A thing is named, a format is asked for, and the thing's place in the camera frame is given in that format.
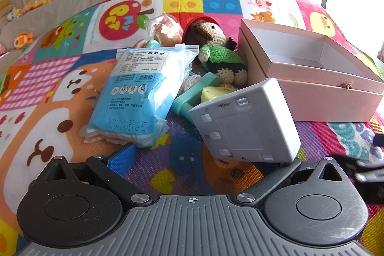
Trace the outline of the blue white mask packet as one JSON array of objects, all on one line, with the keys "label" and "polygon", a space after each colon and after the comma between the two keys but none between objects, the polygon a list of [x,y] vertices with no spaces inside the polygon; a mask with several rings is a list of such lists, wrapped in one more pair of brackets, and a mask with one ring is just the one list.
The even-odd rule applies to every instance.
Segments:
[{"label": "blue white mask packet", "polygon": [[85,142],[153,146],[168,131],[166,116],[197,55],[197,45],[125,49],[98,97]]}]

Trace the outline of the grey white plastic box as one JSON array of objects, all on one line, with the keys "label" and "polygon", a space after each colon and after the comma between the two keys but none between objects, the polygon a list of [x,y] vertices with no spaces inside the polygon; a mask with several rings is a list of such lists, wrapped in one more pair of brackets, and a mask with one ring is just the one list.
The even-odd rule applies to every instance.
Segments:
[{"label": "grey white plastic box", "polygon": [[275,78],[201,103],[189,115],[214,159],[287,163],[301,147]]}]

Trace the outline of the teal plastic holder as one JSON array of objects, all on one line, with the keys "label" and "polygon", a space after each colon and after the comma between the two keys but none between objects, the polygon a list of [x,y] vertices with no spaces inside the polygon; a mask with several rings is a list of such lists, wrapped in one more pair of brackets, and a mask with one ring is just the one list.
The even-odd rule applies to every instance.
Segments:
[{"label": "teal plastic holder", "polygon": [[189,111],[200,104],[202,90],[205,87],[219,86],[222,80],[214,73],[206,73],[197,84],[178,96],[171,106],[171,110],[178,116],[183,116],[187,121],[194,125]]}]

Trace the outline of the yellow cat toy case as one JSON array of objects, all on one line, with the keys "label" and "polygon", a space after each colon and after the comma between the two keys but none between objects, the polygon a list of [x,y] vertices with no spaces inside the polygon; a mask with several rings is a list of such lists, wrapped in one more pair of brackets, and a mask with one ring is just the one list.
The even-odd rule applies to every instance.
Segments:
[{"label": "yellow cat toy case", "polygon": [[200,102],[204,103],[237,91],[237,88],[226,86],[206,86],[202,89]]}]

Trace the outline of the crochet doll red hat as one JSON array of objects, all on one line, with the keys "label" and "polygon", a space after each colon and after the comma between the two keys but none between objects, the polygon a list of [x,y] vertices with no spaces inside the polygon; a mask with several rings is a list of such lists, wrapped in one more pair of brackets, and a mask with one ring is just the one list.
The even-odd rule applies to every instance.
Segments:
[{"label": "crochet doll red hat", "polygon": [[183,40],[187,45],[199,46],[200,65],[218,76],[223,83],[237,87],[246,85],[247,64],[236,52],[236,41],[226,36],[216,20],[210,17],[191,20]]}]

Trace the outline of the bread bun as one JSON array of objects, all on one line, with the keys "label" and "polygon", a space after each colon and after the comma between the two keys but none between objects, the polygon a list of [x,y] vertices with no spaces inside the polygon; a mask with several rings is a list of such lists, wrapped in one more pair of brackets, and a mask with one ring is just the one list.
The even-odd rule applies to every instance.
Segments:
[{"label": "bread bun", "polygon": [[173,47],[182,43],[184,31],[171,14],[163,13],[145,23],[149,37],[159,42],[162,47]]}]

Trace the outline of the pink green pig toy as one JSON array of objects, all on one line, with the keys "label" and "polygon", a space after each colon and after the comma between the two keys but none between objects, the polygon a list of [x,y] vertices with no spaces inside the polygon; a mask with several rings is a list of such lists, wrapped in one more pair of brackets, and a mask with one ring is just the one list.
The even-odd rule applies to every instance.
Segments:
[{"label": "pink green pig toy", "polygon": [[133,48],[139,49],[139,48],[160,48],[161,45],[157,40],[149,39],[149,40],[139,40],[137,43],[133,45]]}]

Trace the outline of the pink cardboard box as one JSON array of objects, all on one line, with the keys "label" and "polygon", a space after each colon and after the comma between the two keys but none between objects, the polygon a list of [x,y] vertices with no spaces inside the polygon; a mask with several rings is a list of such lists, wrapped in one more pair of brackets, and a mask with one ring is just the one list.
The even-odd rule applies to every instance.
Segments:
[{"label": "pink cardboard box", "polygon": [[248,84],[274,77],[295,121],[368,122],[383,99],[383,81],[326,35],[246,20],[238,53]]}]

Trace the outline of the colourful cartoon play mat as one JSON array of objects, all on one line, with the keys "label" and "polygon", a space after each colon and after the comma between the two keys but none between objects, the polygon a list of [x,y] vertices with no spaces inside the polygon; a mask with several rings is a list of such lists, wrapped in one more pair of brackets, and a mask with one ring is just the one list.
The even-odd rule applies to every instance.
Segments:
[{"label": "colourful cartoon play mat", "polygon": [[[185,28],[191,20],[214,19],[227,36],[238,42],[242,19],[262,19],[307,30],[310,14],[328,19],[326,35],[359,59],[363,54],[346,41],[320,6],[307,0],[111,0],[74,9],[69,18],[49,22],[46,33],[32,32],[35,42],[8,68],[1,89],[1,255],[14,255],[26,245],[16,220],[19,202],[46,164],[57,155],[69,162],[114,153],[120,146],[85,143],[93,106],[117,63],[117,48],[129,47],[147,35],[144,21],[164,12]],[[108,41],[113,18],[130,18],[122,42]],[[383,160],[383,148],[372,146],[375,132],[383,132],[383,108],[368,123],[297,122],[301,139],[298,157],[316,162],[338,153]],[[144,192],[159,194],[234,195],[263,176],[251,163],[212,158],[198,132],[186,119],[169,112],[170,127],[155,145],[139,149],[128,180]]]}]

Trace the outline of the orange fish plush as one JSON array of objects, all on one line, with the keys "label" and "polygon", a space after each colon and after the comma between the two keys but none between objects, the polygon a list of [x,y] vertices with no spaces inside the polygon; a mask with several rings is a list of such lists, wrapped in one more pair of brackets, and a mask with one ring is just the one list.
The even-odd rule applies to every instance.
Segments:
[{"label": "orange fish plush", "polygon": [[33,43],[33,34],[32,33],[20,33],[14,40],[14,48],[21,50],[26,48],[28,45]]}]

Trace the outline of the beige sofa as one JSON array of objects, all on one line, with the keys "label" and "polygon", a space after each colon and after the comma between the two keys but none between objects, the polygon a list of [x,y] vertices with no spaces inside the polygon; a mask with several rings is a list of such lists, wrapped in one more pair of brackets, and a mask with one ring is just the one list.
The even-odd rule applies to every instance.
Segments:
[{"label": "beige sofa", "polygon": [[103,1],[107,0],[54,0],[7,23],[1,29],[1,44],[6,48],[6,53],[1,56],[1,75],[21,54],[14,48],[18,34],[31,33],[38,38],[60,22]]}]

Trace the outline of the yellow orange plush toys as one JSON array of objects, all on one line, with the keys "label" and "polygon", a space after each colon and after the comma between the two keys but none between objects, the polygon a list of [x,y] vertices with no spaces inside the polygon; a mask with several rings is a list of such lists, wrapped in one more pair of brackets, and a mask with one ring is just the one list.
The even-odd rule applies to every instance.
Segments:
[{"label": "yellow orange plush toys", "polygon": [[23,4],[21,8],[13,7],[12,10],[8,13],[6,20],[13,21],[14,19],[17,19],[20,16],[25,15],[27,12],[30,12],[31,10],[35,10],[36,8],[39,8],[43,5],[46,5],[51,1],[54,1],[54,0],[36,0],[34,2],[28,2],[26,4]]}]

